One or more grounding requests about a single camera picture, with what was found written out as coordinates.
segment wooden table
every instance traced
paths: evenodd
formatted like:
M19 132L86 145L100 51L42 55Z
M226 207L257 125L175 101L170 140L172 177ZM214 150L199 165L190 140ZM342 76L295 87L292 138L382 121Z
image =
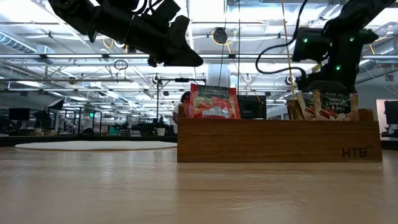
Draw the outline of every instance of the wooden table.
M383 163L177 163L175 149L0 148L2 224L397 223Z

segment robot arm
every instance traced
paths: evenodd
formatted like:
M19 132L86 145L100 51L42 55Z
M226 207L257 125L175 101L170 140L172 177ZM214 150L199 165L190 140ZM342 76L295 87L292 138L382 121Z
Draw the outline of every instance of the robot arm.
M149 54L148 63L153 67L158 63L165 66L202 65L202 58L185 39L189 18L177 16L169 24L180 10L174 0L164 0L156 10L153 5L145 10L147 0L144 0L143 7L136 12L132 10L137 8L139 0L97 2L99 6L94 6L90 0L49 0L56 15L87 35L91 42L95 41L98 33L104 34Z
M378 36L364 27L394 0L351 0L338 17L329 20L323 29L298 29L293 61L312 59L328 63L320 72L297 79L299 90L326 88L313 86L319 82L339 83L347 92L355 92L355 80L364 44Z

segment wooden box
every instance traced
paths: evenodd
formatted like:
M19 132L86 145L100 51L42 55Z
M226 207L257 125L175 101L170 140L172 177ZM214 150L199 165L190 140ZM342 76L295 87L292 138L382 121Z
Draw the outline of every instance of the wooden box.
M375 121L179 117L179 162L381 162Z

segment person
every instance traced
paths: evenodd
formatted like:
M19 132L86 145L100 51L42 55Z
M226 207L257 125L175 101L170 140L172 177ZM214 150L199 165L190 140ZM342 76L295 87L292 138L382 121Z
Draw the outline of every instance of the person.
M178 106L181 104L184 104L185 100L189 100L189 97L191 95L191 92L185 92L182 96L181 96L181 100L180 103L175 105L174 110L173 110L173 120L172 120L172 125L174 127L174 134L178 133Z

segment white round rug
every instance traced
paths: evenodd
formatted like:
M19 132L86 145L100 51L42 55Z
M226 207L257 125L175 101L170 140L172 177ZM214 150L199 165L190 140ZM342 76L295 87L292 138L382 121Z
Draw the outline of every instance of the white round rug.
M18 149L64 151L145 150L174 148L177 147L177 143L160 141L66 141L18 144L15 147Z

